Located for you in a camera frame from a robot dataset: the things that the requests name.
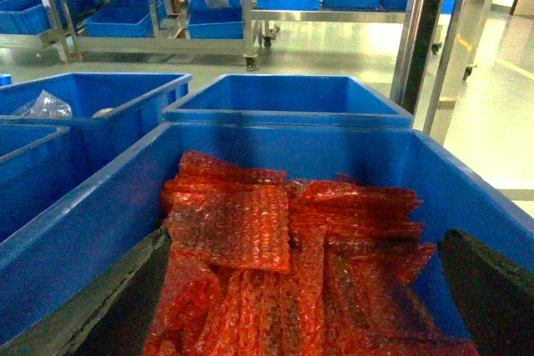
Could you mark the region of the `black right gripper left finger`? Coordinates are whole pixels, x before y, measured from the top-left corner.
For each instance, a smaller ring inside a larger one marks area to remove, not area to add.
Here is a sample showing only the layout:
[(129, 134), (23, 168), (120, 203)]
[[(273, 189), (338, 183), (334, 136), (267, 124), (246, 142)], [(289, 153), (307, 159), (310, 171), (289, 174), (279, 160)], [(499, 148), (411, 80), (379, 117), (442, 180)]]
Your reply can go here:
[(1, 346), (2, 355), (141, 355), (169, 260), (157, 229), (56, 311)]

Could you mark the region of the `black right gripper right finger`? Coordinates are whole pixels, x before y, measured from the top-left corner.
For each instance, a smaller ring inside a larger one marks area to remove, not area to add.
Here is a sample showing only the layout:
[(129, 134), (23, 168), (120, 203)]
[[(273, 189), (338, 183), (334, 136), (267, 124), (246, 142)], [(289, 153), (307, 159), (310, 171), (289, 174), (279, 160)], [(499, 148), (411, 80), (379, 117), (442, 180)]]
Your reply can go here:
[(480, 355), (533, 354), (533, 273), (453, 228), (438, 245), (451, 296)]

